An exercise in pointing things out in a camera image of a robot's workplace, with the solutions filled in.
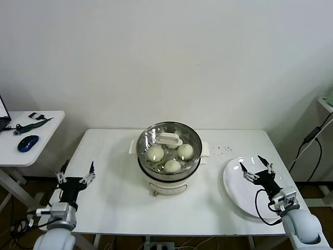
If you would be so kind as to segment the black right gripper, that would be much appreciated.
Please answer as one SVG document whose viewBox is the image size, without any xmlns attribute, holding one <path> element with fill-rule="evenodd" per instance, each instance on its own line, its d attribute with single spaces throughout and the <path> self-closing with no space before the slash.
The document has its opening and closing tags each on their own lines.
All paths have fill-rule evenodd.
<svg viewBox="0 0 333 250">
<path fill-rule="evenodd" d="M 255 185 L 260 185 L 264 188 L 269 198 L 273 198 L 282 189 L 275 182 L 275 169 L 272 163 L 269 163 L 265 158 L 258 155 L 259 160 L 264 165 L 265 169 L 254 174 L 249 172 L 247 168 L 240 162 L 240 166 L 243 172 L 243 177 L 253 182 Z"/>
</svg>

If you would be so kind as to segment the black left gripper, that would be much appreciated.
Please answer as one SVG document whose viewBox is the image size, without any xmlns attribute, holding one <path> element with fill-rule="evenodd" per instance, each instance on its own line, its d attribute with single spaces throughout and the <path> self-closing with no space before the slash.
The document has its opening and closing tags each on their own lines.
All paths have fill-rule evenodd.
<svg viewBox="0 0 333 250">
<path fill-rule="evenodd" d="M 59 183 L 59 187 L 62 190 L 60 202 L 73 203 L 76 202 L 80 191 L 87 188 L 95 179 L 94 162 L 91 163 L 89 173 L 84 177 L 65 177 L 65 171 L 67 169 L 69 160 L 67 159 L 62 165 L 60 170 L 56 172 L 56 177 Z"/>
</svg>

